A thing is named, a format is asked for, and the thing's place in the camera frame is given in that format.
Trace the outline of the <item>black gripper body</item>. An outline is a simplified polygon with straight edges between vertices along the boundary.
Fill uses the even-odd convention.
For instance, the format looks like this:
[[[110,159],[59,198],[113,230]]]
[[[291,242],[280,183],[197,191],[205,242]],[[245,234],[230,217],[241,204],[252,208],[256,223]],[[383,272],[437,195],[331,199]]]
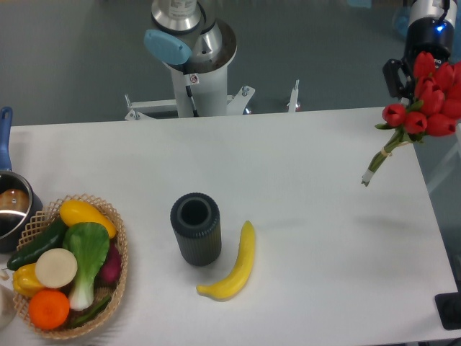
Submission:
[[[436,67],[448,62],[452,54],[455,28],[447,20],[439,22],[433,17],[417,19],[409,25],[403,60],[413,68],[421,52],[432,54]]]

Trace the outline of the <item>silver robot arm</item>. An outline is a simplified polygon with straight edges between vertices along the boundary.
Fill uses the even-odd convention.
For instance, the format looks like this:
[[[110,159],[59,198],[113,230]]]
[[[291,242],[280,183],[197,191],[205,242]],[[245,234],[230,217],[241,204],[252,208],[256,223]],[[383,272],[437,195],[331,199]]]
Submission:
[[[382,68],[391,97],[405,106],[413,103],[419,53],[432,54],[436,67],[449,60],[455,37],[456,1],[412,1],[403,57],[388,60]]]

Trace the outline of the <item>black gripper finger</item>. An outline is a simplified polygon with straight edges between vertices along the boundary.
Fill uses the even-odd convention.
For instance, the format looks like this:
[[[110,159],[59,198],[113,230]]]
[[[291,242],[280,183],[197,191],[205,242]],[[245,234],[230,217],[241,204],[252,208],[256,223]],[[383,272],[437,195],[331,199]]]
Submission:
[[[413,70],[408,59],[388,60],[382,73],[389,95],[405,105],[413,104]]]

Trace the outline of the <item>silver robot base with blue cap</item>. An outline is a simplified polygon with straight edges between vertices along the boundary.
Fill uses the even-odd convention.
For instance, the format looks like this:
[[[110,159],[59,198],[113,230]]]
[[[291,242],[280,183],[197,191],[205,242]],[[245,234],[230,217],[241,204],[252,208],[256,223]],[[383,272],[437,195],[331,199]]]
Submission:
[[[237,51],[236,35],[215,15],[215,1],[153,1],[147,51],[183,74],[206,74],[226,67]]]

